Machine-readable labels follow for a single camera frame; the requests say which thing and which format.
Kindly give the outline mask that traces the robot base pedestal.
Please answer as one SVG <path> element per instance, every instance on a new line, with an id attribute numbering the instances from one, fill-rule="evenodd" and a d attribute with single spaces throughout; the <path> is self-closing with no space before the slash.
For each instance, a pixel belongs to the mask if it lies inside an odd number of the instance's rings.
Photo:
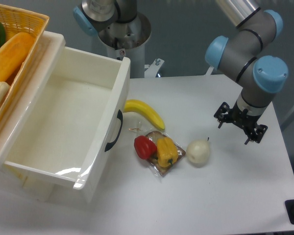
<path id="1" fill-rule="evenodd" d="M 151 37 L 148 18 L 137 10 L 135 0 L 83 0 L 73 9 L 79 27 L 96 36 L 105 46 L 107 56 L 130 59 L 131 78 L 160 77 L 164 60 L 145 63 L 145 46 Z"/>

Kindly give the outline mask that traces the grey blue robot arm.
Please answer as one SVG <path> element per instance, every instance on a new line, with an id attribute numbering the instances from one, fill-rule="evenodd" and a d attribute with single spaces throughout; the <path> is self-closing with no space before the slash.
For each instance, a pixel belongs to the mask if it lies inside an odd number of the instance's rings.
<path id="1" fill-rule="evenodd" d="M 257 55 L 283 29 L 281 16 L 263 10 L 254 0 L 218 0 L 217 5 L 234 24 L 238 34 L 218 36 L 205 53 L 205 61 L 242 87 L 233 107 L 223 102 L 214 117 L 219 125 L 232 123 L 244 131 L 246 142 L 260 143 L 267 126 L 258 124 L 273 98 L 289 76 L 286 63 L 274 56 Z"/>

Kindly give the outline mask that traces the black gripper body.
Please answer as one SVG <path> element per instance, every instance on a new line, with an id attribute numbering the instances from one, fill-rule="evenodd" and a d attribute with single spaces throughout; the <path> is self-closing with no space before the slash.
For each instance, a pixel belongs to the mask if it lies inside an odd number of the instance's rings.
<path id="1" fill-rule="evenodd" d="M 247 109 L 241 111 L 237 106 L 234 106 L 228 113 L 230 122 L 241 129 L 255 129 L 259 116 L 250 116 L 247 112 Z"/>

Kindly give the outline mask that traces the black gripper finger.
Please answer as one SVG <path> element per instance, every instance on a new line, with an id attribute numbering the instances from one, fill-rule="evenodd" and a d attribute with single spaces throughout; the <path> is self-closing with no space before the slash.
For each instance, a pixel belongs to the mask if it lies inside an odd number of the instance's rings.
<path id="1" fill-rule="evenodd" d="M 230 121 L 229 111 L 229 105 L 226 102 L 223 102 L 215 112 L 214 118 L 216 118 L 219 123 L 218 128 L 221 128 L 224 123 L 228 123 Z"/>
<path id="2" fill-rule="evenodd" d="M 260 143 L 268 127 L 263 124 L 255 124 L 254 126 L 244 127 L 244 133 L 247 135 L 245 145 L 249 142 Z"/>

